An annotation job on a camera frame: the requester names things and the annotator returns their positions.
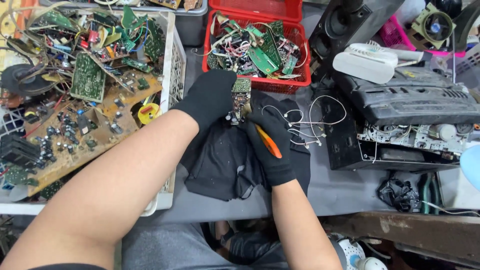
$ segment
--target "red basket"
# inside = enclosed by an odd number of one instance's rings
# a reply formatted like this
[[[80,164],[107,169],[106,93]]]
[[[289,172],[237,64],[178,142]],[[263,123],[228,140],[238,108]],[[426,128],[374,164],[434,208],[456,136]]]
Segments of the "red basket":
[[[385,46],[387,47],[405,45],[410,50],[413,50],[413,51],[417,50],[417,48],[413,46],[413,44],[410,42],[410,39],[408,38],[407,34],[405,34],[403,27],[398,23],[395,15],[390,17],[390,19],[387,20],[387,22],[382,26],[382,28],[380,28],[379,34],[382,40],[384,41]],[[440,56],[445,56],[449,54],[448,51],[427,50],[427,52],[433,55],[440,55]],[[455,56],[464,57],[465,52],[464,51],[457,52],[455,53]]]
[[[299,23],[301,0],[209,0],[213,9]]]
[[[212,10],[208,15],[207,29],[210,29],[212,25],[212,20],[215,12],[216,10]],[[241,27],[246,27],[246,25],[251,23],[269,23],[276,20],[276,19],[262,18],[258,15],[251,16],[251,15],[230,13],[230,12],[224,12],[224,11],[222,11],[222,14],[228,15],[229,19],[235,20]],[[220,25],[215,24],[214,35],[219,34],[219,31],[221,31]],[[306,58],[305,63],[301,67],[295,68],[292,73],[292,74],[299,74],[300,77],[290,79],[290,80],[256,78],[256,77],[249,77],[249,76],[243,76],[243,75],[237,75],[237,77],[250,78],[252,80],[252,88],[256,88],[262,91],[282,93],[282,94],[294,94],[300,87],[308,86],[310,82],[312,82],[312,79],[310,77],[310,68],[309,68],[310,55],[308,53],[308,50],[305,50],[305,45],[307,46],[306,48],[308,49],[308,40],[305,38],[305,30],[303,29],[303,26],[301,26],[298,23],[290,23],[290,22],[284,21],[283,35],[285,36],[285,38],[291,40],[292,42],[297,44],[297,46],[300,47],[301,58],[298,61],[298,63],[299,64],[302,63]],[[204,51],[209,52],[210,49],[211,49],[210,48],[210,31],[207,31],[205,35]],[[207,65],[207,57],[208,56],[205,55],[202,62],[202,69],[204,72],[207,72],[210,70],[210,68]]]

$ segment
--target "gray shorts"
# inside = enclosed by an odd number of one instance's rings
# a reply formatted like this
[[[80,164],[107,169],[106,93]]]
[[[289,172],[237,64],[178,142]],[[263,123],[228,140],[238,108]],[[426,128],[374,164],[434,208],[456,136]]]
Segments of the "gray shorts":
[[[159,269],[288,269],[288,265],[280,243],[252,265],[241,266],[213,251],[198,223],[134,226],[122,240],[122,270]]]

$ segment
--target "yellow spool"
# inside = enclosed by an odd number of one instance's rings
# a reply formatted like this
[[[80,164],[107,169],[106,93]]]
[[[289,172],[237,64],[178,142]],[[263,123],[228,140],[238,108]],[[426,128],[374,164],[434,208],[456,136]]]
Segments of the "yellow spool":
[[[152,108],[151,110],[142,113],[144,109],[147,109],[150,106]],[[158,109],[158,104],[155,103],[147,103],[138,110],[138,119],[144,125],[150,123],[153,119],[157,118],[160,115],[162,115],[162,110]]]

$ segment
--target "black glove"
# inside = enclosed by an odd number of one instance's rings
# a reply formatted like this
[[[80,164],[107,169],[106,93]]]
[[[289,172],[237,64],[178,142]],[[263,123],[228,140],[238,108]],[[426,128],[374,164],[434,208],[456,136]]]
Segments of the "black glove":
[[[200,131],[233,110],[232,87],[237,80],[233,71],[213,69],[193,83],[187,96],[172,109],[181,110],[197,121]]]
[[[255,124],[261,126],[265,133],[272,138],[282,154],[282,158],[275,157],[267,149]],[[260,111],[254,111],[247,115],[247,135],[250,139],[255,154],[264,168],[267,183],[271,186],[284,184],[294,179],[295,173],[290,164],[290,133],[283,123],[269,114],[262,115]]]

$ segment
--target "loudspeaker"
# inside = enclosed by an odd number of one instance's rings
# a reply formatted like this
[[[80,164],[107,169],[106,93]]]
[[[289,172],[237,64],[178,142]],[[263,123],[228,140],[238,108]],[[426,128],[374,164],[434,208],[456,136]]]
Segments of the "loudspeaker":
[[[332,69],[335,56],[352,43],[368,42],[404,0],[331,0],[308,40],[322,58],[312,75],[320,81]]]

